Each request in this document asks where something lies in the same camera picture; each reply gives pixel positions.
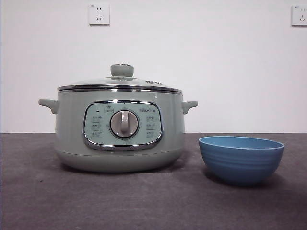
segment lid knob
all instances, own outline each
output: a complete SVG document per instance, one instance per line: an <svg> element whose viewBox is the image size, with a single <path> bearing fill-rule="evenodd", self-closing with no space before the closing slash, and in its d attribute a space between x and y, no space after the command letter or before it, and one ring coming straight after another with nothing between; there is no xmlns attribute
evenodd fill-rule
<svg viewBox="0 0 307 230"><path fill-rule="evenodd" d="M111 74L114 77L132 77L133 66L128 64L115 64L111 66Z"/></svg>

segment blue bowl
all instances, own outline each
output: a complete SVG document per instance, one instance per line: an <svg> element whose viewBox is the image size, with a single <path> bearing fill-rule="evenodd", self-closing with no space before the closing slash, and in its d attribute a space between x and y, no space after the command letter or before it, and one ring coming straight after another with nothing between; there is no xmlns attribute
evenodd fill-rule
<svg viewBox="0 0 307 230"><path fill-rule="evenodd" d="M215 136L199 139L208 169L229 184L254 185L278 168L284 144L272 140Z"/></svg>

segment dark tabletop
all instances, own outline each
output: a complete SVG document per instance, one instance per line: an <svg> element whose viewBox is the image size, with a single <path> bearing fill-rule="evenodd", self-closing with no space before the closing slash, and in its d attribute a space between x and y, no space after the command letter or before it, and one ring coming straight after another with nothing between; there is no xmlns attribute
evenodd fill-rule
<svg viewBox="0 0 307 230"><path fill-rule="evenodd" d="M168 167L108 174L61 164L54 134L2 134L1 229L307 230L307 134L231 134L285 144L277 171L254 187L206 169L198 138L212 135L185 134Z"/></svg>

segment pot base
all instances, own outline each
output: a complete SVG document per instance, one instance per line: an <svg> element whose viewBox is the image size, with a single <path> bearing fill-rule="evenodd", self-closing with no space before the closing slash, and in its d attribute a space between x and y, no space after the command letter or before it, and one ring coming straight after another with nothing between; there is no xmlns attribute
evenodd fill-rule
<svg viewBox="0 0 307 230"><path fill-rule="evenodd" d="M79 170L101 173L126 173L159 168L177 160L182 149L155 154L127 156L88 156L57 151L66 165Z"/></svg>

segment slow cooker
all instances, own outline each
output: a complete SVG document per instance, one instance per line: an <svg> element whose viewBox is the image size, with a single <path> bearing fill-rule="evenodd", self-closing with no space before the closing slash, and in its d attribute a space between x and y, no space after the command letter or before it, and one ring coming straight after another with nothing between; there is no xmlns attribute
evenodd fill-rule
<svg viewBox="0 0 307 230"><path fill-rule="evenodd" d="M178 159L184 114L198 105L182 91L133 77L133 66L111 66L111 77L58 88L39 104L56 114L55 150L66 165L93 172L149 170Z"/></svg>

